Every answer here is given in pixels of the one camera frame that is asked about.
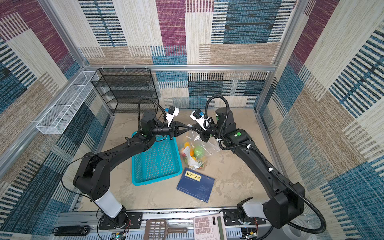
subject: robotic arm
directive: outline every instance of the robotic arm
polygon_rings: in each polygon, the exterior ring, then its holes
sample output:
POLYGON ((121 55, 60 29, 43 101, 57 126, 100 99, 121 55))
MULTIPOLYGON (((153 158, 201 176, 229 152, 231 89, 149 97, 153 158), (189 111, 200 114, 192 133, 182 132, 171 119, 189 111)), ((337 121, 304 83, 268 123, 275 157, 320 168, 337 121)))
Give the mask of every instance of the robotic arm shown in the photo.
MULTIPOLYGON (((94 203, 103 211, 103 219, 109 221, 109 224, 117 229, 123 228, 127 222, 125 207, 116 200, 109 190, 110 171, 126 159, 149 149, 156 141, 157 135, 169 135, 172 139, 193 130, 200 134, 204 142, 207 142, 210 137, 222 137, 221 141, 227 148, 222 147, 219 142, 220 147, 224 150, 230 149, 252 170, 270 198, 268 202, 263 204, 263 212, 272 226, 281 228, 283 225, 289 224, 296 228, 299 227, 290 221, 304 211, 304 202, 308 201, 304 197, 305 189, 300 183, 293 184, 282 174, 275 173, 273 168, 268 167, 272 165, 258 151, 251 137, 245 130, 236 127, 232 111, 228 105, 226 108, 216 110, 216 124, 211 117, 207 117, 203 111, 196 109, 192 112, 191 118, 197 123, 188 126, 173 120, 178 112, 179 109, 172 106, 168 109, 168 114, 166 117, 164 116, 168 120, 166 125, 165 121, 159 123, 155 112, 148 111, 143 114, 139 130, 132 138, 126 137, 126 142, 110 150, 97 154, 89 152, 84 155, 73 180, 73 185, 93 199, 94 203)), ((325 225, 325 221, 318 229, 301 228, 300 230, 321 233, 326 228, 323 225, 325 225)))

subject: red wire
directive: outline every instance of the red wire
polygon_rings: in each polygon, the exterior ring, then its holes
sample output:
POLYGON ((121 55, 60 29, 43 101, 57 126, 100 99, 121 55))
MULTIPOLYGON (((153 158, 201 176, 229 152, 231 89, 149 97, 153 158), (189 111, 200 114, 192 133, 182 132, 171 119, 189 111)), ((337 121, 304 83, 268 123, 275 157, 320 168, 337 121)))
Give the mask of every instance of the red wire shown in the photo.
POLYGON ((123 232, 123 234, 125 233, 125 230, 127 230, 127 228, 128 228, 128 232, 127 233, 129 233, 129 230, 131 229, 131 220, 130 219, 128 219, 129 220, 129 224, 125 227, 125 229, 124 229, 124 232, 123 232))
POLYGON ((257 224, 257 220, 256 220, 255 217, 254 217, 254 219, 255 219, 255 224, 256 224, 256 236, 257 236, 257 233, 258 233, 258 231, 259 231, 259 226, 258 226, 258 224, 257 224))

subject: white wire basket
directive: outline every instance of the white wire basket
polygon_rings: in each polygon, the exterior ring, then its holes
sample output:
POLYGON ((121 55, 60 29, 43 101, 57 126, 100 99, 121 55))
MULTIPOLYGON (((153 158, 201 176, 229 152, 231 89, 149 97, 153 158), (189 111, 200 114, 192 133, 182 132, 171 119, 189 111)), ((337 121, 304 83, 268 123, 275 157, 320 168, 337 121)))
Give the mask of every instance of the white wire basket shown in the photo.
POLYGON ((83 71, 62 96, 43 116, 36 128, 43 134, 63 134, 68 124, 73 119, 88 94, 91 92, 92 81, 97 81, 99 76, 92 71, 83 71))

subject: blue book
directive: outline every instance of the blue book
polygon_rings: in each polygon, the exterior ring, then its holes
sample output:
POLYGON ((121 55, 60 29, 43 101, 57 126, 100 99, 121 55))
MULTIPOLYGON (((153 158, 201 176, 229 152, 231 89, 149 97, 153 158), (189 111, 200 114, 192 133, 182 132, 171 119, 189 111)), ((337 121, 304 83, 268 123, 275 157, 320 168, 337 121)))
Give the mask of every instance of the blue book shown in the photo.
POLYGON ((207 177, 192 169, 185 168, 176 189, 192 197, 208 202, 215 179, 207 177))

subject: gray floor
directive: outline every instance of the gray floor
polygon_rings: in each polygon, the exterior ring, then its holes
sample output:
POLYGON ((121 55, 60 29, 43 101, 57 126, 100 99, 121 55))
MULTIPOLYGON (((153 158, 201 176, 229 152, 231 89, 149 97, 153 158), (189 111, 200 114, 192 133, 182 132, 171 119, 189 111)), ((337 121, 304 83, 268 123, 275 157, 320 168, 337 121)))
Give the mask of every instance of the gray floor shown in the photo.
MULTIPOLYGON (((257 124, 253 110, 231 109, 238 128, 248 132, 260 151, 271 160, 267 146, 257 124)), ((180 110, 175 120, 191 123, 191 110, 180 110)), ((116 114, 111 131, 103 147, 103 151, 123 143, 124 137, 130 137, 137 130, 137 114, 116 114)), ((183 137, 177 137, 178 144, 183 137)), ((259 180, 247 165, 231 151, 221 151, 208 159, 208 164, 202 174, 215 179, 208 203, 202 202, 183 192, 177 191, 176 186, 180 175, 164 181, 134 186, 132 184, 131 159, 120 164, 111 172, 111 191, 118 201, 127 209, 164 209, 184 207, 224 207, 235 206, 247 197, 257 200, 269 200, 259 180)), ((97 210, 95 204, 83 199, 79 211, 97 210)))

